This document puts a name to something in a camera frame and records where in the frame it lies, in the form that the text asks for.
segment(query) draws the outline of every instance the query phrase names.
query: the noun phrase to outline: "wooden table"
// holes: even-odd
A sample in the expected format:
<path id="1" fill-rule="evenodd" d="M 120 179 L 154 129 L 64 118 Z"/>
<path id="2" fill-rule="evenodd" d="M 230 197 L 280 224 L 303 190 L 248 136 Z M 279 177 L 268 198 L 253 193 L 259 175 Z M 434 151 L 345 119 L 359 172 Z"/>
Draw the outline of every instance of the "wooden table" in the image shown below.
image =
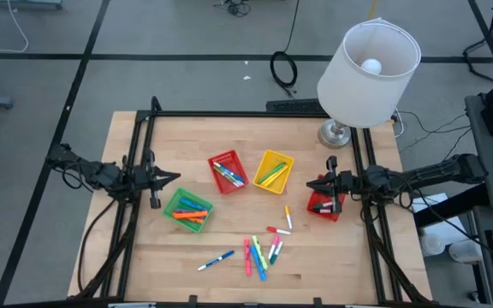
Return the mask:
<path id="1" fill-rule="evenodd" d="M 134 116 L 135 112 L 114 114 L 102 161 L 120 162 L 128 152 Z M 162 210 L 152 210 L 145 192 L 125 300 L 185 302 L 190 294 L 196 294 L 199 302 L 308 304 L 314 297 L 320 297 L 325 304 L 376 304 L 365 225 L 359 218 L 360 203 L 347 197 L 336 223 L 306 211 L 312 193 L 306 182 L 326 172 L 329 155 L 338 156 L 339 170 L 355 171 L 351 145 L 337 151 L 318 142 L 317 131 L 323 120 L 156 118 L 151 143 L 156 164 L 161 169 L 181 173 L 178 180 L 159 193 L 163 207 L 177 187 L 184 187 L 211 201 L 214 211 L 202 233 L 194 234 L 164 217 Z M 373 128 L 371 132 L 377 163 L 401 170 L 391 125 Z M 362 134 L 360 137 L 364 152 Z M 221 195 L 206 160 L 230 149 L 237 150 L 250 181 L 265 150 L 293 157 L 285 192 L 276 195 L 251 183 Z M 109 202 L 105 192 L 94 193 L 87 226 Z M 258 235 L 267 253 L 274 234 L 267 233 L 265 228 L 288 228 L 285 204 L 290 206 L 294 230 L 292 235 L 282 236 L 282 252 L 275 265 L 269 267 L 267 281 L 260 281 L 254 268 L 252 276 L 245 276 L 243 239 Z M 87 242 L 84 284 L 107 256 L 116 207 L 112 210 L 98 221 Z M 393 205 L 387 207 L 387 212 L 398 264 L 418 290 L 431 298 L 412 214 Z M 197 271 L 200 265 L 231 249 L 235 249 L 232 257 Z M 387 298 L 392 299 L 387 267 L 383 260 L 381 263 Z M 110 294 L 115 293 L 119 269 L 117 265 Z M 69 294 L 76 293 L 75 270 Z"/>

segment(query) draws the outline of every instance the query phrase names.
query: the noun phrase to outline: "gray floor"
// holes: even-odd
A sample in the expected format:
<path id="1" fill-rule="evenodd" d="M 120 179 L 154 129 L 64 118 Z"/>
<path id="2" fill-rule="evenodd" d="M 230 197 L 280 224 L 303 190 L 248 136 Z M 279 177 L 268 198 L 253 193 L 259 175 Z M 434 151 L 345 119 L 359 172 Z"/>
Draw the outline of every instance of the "gray floor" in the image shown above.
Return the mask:
<path id="1" fill-rule="evenodd" d="M 252 12 L 234 18 L 212 8 L 218 1 L 112 0 L 95 53 L 126 54 L 270 54 L 286 44 L 295 1 L 251 1 Z M 491 17 L 491 0 L 478 0 Z M 32 53 L 81 53 L 101 0 L 65 0 L 63 11 L 19 8 L 17 19 L 30 39 Z M 300 4 L 290 54 L 332 54 L 342 35 L 363 21 L 370 0 L 311 0 Z M 381 2 L 376 16 L 408 30 L 424 56 L 459 56 L 481 39 L 466 1 Z M 0 47 L 21 47 L 9 13 L 0 9 Z M 477 52 L 488 56 L 487 48 Z M 43 158 L 79 62 L 0 60 L 0 95 L 15 99 L 0 110 L 0 276 L 39 176 Z M 317 96 L 316 84 L 326 62 L 298 62 L 297 98 Z M 477 67 L 493 75 L 493 64 Z M 463 112 L 463 97 L 493 85 L 468 73 L 464 64 L 421 64 L 400 110 L 417 113 L 436 128 Z M 287 99 L 272 81 L 267 62 L 91 61 L 69 118 L 63 141 L 84 157 L 100 157 L 115 110 L 148 107 L 157 95 L 165 110 L 264 110 L 265 102 Z M 410 115 L 399 149 L 424 136 Z M 467 119 L 455 125 L 466 124 Z M 434 135 L 401 153 L 405 169 L 440 161 L 461 134 Z M 455 152 L 475 152 L 471 134 Z M 432 187 L 428 193 L 454 195 L 461 185 Z M 7 303 L 63 299 L 85 223 L 90 195 L 69 190 L 52 174 Z M 472 305 L 471 268 L 447 256 L 427 259 L 435 299 Z"/>

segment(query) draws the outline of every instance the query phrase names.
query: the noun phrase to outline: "blue pen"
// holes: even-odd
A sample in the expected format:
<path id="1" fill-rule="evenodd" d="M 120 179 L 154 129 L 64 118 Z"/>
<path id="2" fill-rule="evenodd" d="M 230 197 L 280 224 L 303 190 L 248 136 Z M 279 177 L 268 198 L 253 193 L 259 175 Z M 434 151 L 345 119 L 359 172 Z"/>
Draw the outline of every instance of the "blue pen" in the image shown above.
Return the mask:
<path id="1" fill-rule="evenodd" d="M 181 198 L 180 199 L 180 203 L 182 204 L 185 204 L 189 207 L 192 207 L 194 208 L 195 210 L 208 210 L 207 208 L 205 208 L 203 205 L 200 205 L 200 204 L 196 204 L 194 203 L 192 200 L 189 200 L 189 199 L 186 199 L 186 198 Z"/>
<path id="2" fill-rule="evenodd" d="M 218 262 L 224 260 L 225 258 L 231 256 L 232 254 L 234 254 L 235 251 L 229 251 L 229 252 L 226 252 L 224 253 L 222 256 L 218 257 L 218 258 L 215 258 L 214 260 L 210 261 L 209 263 L 205 264 L 205 265 L 202 265 L 201 267 L 199 267 L 197 270 L 204 270 L 206 269 L 207 267 L 213 265 L 213 264 L 217 264 Z"/>
<path id="3" fill-rule="evenodd" d="M 223 172 L 227 173 L 229 176 L 233 177 L 234 179 L 238 180 L 241 184 L 244 184 L 245 182 L 243 181 L 243 179 L 236 175 L 235 173 L 231 172 L 231 170 L 223 167 L 221 164 L 219 163 L 214 163 L 218 168 L 220 168 L 220 170 L 222 170 Z"/>
<path id="4" fill-rule="evenodd" d="M 250 251 L 252 252 L 252 257 L 254 258 L 254 263 L 256 264 L 256 268 L 258 269 L 258 273 L 260 274 L 260 280 L 265 281 L 265 272 L 262 264 L 260 263 L 260 256 L 256 253 L 256 248 L 254 245 L 250 245 Z"/>

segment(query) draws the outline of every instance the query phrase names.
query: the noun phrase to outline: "black floor stripe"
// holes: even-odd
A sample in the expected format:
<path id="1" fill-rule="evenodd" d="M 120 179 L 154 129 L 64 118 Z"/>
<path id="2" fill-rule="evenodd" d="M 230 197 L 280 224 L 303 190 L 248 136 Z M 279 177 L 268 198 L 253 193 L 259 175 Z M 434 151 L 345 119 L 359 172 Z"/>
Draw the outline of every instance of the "black floor stripe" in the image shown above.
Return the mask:
<path id="1" fill-rule="evenodd" d="M 77 97 L 77 92 L 79 91 L 81 82 L 83 81 L 86 65 L 89 62 L 89 58 L 92 54 L 92 49 L 94 48 L 94 44 L 96 43 L 96 39 L 98 37 L 100 27 L 102 26 L 102 22 L 104 21 L 106 10 L 108 9 L 109 4 L 110 0 L 103 0 L 102 5 L 100 6 L 96 21 L 94 22 L 94 26 L 91 30 L 91 35 L 85 47 L 85 52 L 83 53 L 79 68 L 77 69 L 77 73 L 75 74 L 74 82 L 69 89 L 68 98 L 66 99 L 66 103 L 64 105 L 64 108 L 62 109 L 60 120 L 56 125 L 56 131 L 52 137 L 50 146 L 58 144 L 62 140 L 64 129 L 66 127 L 66 124 L 68 123 L 69 114 L 74 107 L 75 98 Z M 38 211 L 39 202 L 41 201 L 41 197 L 43 196 L 43 191 L 47 184 L 47 180 L 49 179 L 49 174 L 50 169 L 46 165 L 44 165 L 44 167 L 41 169 L 38 181 L 35 184 L 35 188 L 33 189 L 32 198 L 30 199 L 30 203 L 28 204 L 26 214 L 24 215 L 24 219 L 22 220 L 21 227 L 18 231 L 18 235 L 16 236 L 15 244 L 13 245 L 13 249 L 9 255 L 9 260 L 5 265 L 5 270 L 3 271 L 0 280 L 0 305 L 4 304 L 7 293 L 9 292 L 10 284 L 13 281 L 13 277 L 15 276 L 16 268 L 18 266 L 18 263 L 20 262 L 22 252 L 24 251 L 27 237 L 30 233 L 30 230 L 32 229 L 33 219 L 35 218 L 35 215 Z"/>
<path id="2" fill-rule="evenodd" d="M 483 38 L 488 38 L 490 35 L 490 30 L 488 29 L 488 26 L 486 25 L 486 21 L 484 20 L 484 17 L 480 12 L 480 9 L 478 8 L 477 2 L 475 0 L 468 0 L 468 2 L 469 2 L 469 6 L 471 7 L 472 13 L 475 15 L 475 19 L 477 20 L 478 27 L 480 28 L 480 31 L 483 33 Z M 493 40 L 486 39 L 486 44 L 488 44 L 488 47 L 490 48 L 490 52 L 492 53 L 493 56 Z"/>
<path id="3" fill-rule="evenodd" d="M 329 62 L 332 55 L 292 55 L 298 62 Z M 5 54 L 0 60 L 81 60 L 81 54 Z M 91 54 L 90 61 L 269 61 L 271 55 L 141 55 Z M 493 57 L 472 57 L 473 63 L 493 63 Z M 466 63 L 463 56 L 422 56 L 422 63 Z"/>

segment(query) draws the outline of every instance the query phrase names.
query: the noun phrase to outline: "white container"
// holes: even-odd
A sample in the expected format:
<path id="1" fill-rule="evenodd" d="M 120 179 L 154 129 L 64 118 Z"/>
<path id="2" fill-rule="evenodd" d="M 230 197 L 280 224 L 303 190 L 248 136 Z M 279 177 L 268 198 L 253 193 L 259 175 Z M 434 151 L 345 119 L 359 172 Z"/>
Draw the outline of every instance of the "white container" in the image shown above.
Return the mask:
<path id="1" fill-rule="evenodd" d="M 419 238 L 421 252 L 424 257 L 436 256 L 444 252 L 446 247 L 441 238 L 436 234 L 426 234 Z"/>
<path id="2" fill-rule="evenodd" d="M 459 263 L 477 262 L 483 259 L 480 245 L 472 240 L 463 240 L 450 245 L 448 253 L 454 261 Z"/>
<path id="3" fill-rule="evenodd" d="M 367 59 L 382 65 L 380 74 L 360 66 Z M 350 127 L 386 121 L 421 60 L 416 40 L 398 26 L 375 19 L 347 31 L 317 85 L 318 100 L 331 118 Z"/>

